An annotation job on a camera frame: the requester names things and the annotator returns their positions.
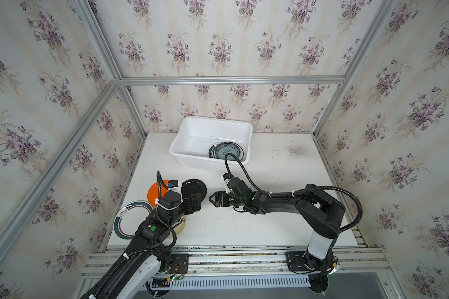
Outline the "teal blue floral plate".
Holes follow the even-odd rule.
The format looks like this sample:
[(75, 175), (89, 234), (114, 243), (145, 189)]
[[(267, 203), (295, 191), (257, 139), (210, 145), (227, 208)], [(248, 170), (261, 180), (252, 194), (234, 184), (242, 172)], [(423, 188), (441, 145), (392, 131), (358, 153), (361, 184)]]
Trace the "teal blue floral plate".
[(232, 154), (239, 160), (242, 160), (244, 157), (244, 150), (238, 143), (234, 142), (218, 143), (213, 150), (213, 157), (216, 159), (225, 159), (227, 154)]

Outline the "yellowish cream plate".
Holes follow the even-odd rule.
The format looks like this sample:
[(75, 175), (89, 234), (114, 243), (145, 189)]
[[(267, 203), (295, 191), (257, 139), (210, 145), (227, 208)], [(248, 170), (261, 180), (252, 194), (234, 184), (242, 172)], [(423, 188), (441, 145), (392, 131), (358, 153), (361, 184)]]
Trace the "yellowish cream plate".
[(176, 234), (179, 234), (185, 228), (186, 223), (187, 223), (187, 218), (185, 216), (183, 216), (176, 224), (173, 225), (172, 228)]

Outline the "white plate black rim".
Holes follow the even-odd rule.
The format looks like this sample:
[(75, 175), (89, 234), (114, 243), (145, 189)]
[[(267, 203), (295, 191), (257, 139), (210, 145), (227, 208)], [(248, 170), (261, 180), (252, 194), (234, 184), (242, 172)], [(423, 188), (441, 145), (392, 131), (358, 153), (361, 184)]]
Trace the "white plate black rim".
[(214, 145), (212, 145), (212, 146), (209, 148), (209, 150), (208, 150), (208, 156), (209, 156), (209, 158), (211, 158), (211, 159), (217, 159), (217, 156), (216, 156), (216, 154), (215, 154), (215, 150), (216, 150), (216, 148), (217, 148), (218, 145), (219, 145), (218, 143), (215, 143)]

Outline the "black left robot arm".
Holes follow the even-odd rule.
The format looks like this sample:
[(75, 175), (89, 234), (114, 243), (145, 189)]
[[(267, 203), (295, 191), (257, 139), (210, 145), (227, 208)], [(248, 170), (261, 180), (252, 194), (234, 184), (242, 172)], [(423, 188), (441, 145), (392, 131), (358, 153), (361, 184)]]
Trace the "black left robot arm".
[(205, 193), (183, 197), (169, 191), (157, 199), (155, 209), (138, 226), (130, 244), (83, 299), (131, 299), (157, 274), (177, 242), (173, 229), (185, 215), (198, 212)]

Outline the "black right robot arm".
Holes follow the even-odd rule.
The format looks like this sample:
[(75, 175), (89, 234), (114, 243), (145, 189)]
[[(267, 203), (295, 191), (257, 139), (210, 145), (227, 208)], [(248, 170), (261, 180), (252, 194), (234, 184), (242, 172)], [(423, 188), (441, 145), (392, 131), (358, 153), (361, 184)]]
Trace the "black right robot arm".
[(234, 177), (224, 182), (225, 190), (213, 193), (209, 202), (216, 208), (242, 208), (244, 213), (299, 214), (313, 230), (308, 248), (298, 260), (305, 271), (330, 272), (336, 260), (334, 245), (343, 231), (345, 207), (326, 192), (324, 186), (307, 184), (301, 193), (282, 195), (253, 191), (242, 179)]

